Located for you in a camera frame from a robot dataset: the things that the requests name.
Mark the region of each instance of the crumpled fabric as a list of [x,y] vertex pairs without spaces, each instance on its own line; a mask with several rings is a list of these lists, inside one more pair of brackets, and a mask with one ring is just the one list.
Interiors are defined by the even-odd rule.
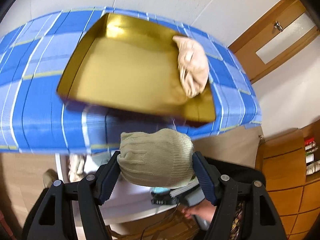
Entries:
[[84,178],[84,156],[78,154],[70,154],[69,156],[69,181],[81,181]]
[[207,56],[201,44],[193,39],[174,36],[179,48],[178,69],[180,82],[187,97],[193,98],[204,91],[209,76]]

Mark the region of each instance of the blue cloth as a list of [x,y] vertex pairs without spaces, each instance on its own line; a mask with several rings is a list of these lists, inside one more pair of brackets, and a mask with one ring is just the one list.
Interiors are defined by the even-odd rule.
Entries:
[[109,7],[59,11],[33,19],[0,38],[0,150],[94,153],[117,149],[121,132],[174,128],[172,120],[62,102],[61,74],[89,28],[105,13],[138,17],[197,40],[207,54],[216,120],[199,128],[175,125],[192,139],[261,124],[261,110],[236,57],[211,35],[144,12]]

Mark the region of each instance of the beige knit hat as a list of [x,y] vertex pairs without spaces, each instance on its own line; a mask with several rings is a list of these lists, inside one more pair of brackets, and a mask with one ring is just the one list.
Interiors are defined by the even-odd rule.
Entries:
[[137,185],[178,188],[186,186],[194,172],[191,139],[171,129],[122,133],[117,157],[124,178]]

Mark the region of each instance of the black cable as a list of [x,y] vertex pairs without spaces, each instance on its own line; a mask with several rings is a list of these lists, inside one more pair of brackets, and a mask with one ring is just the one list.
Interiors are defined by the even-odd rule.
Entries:
[[172,213],[170,213],[169,215],[165,216],[163,219],[161,219],[160,221],[154,223],[153,225],[150,225],[150,226],[145,227],[144,230],[142,231],[140,240],[142,240],[143,234],[144,234],[144,232],[145,232],[148,228],[153,227],[153,226],[155,226],[156,224],[159,224],[159,223],[163,222],[164,220],[166,220],[166,219],[167,219],[168,217],[170,217],[171,215],[174,215],[175,212],[177,211],[178,205],[179,205],[179,200],[177,200],[177,205],[176,205],[176,207],[175,207],[175,209],[173,210]]

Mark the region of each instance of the beige cloth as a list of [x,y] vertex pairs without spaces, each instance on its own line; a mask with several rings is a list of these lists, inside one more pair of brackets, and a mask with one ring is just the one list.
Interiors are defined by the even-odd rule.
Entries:
[[179,48],[178,69],[181,85],[189,98],[202,93],[208,80],[209,65],[204,49],[197,41],[181,36],[172,38]]
[[84,156],[78,154],[70,154],[69,156],[69,181],[81,181],[84,178]]
[[192,168],[191,139],[171,129],[122,133],[117,157],[123,177],[137,185],[178,188],[188,185]]

